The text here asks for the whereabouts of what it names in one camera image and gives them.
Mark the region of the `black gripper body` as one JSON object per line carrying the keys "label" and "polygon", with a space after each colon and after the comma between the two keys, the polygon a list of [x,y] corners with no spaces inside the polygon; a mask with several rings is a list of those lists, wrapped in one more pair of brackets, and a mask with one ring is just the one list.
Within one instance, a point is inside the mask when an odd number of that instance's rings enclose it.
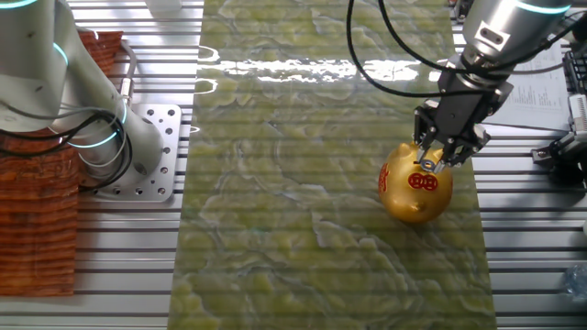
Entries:
{"label": "black gripper body", "polygon": [[496,113],[513,91],[506,76],[449,71],[441,73],[437,86],[442,93],[433,114],[438,138],[472,138],[473,127]]}

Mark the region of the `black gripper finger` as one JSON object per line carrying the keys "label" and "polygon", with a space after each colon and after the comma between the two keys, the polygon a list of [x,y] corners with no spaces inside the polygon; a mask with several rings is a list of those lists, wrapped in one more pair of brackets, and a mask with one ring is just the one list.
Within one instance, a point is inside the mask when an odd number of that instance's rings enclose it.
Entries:
{"label": "black gripper finger", "polygon": [[433,115],[438,103],[426,100],[415,111],[414,143],[417,145],[416,159],[423,160],[437,136],[437,127]]}
{"label": "black gripper finger", "polygon": [[434,173],[440,173],[446,168],[461,166],[485,147],[490,141],[490,135],[484,126],[473,126],[458,136],[440,133],[436,136],[436,141],[442,144],[442,155],[434,168]]}

